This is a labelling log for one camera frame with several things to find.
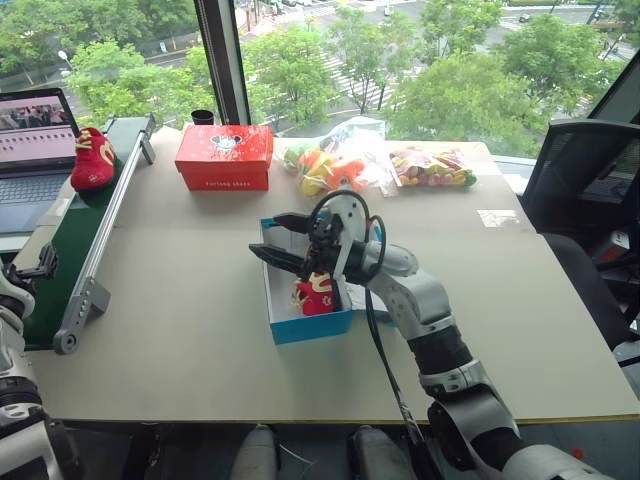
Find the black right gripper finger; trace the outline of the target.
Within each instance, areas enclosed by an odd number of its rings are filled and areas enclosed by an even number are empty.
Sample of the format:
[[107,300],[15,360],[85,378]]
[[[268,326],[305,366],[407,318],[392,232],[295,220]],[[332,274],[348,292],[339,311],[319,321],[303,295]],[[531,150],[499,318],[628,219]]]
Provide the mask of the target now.
[[302,273],[305,259],[283,248],[265,243],[254,243],[249,245],[249,250],[272,267],[293,274]]
[[313,227],[310,215],[302,213],[282,213],[273,217],[273,222],[291,232],[309,234]]

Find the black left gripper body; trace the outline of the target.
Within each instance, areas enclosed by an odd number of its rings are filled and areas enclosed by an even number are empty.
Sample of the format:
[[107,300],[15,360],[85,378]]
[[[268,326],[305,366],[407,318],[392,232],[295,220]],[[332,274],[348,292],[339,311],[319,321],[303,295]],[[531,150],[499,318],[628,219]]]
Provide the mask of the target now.
[[35,267],[25,269],[18,269],[13,263],[9,264],[6,267],[6,278],[9,283],[22,289],[34,289],[35,279],[53,279],[57,270],[55,247],[51,243],[45,244],[40,250],[38,259],[39,263]]

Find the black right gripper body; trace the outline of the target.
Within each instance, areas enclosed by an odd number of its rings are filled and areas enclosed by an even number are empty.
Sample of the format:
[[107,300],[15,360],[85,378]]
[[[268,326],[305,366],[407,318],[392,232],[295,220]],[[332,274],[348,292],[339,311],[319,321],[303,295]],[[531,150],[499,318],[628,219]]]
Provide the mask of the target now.
[[309,247],[298,275],[332,275],[341,250],[340,235],[344,230],[342,219],[337,213],[331,213],[327,206],[323,206],[312,211],[309,221]]

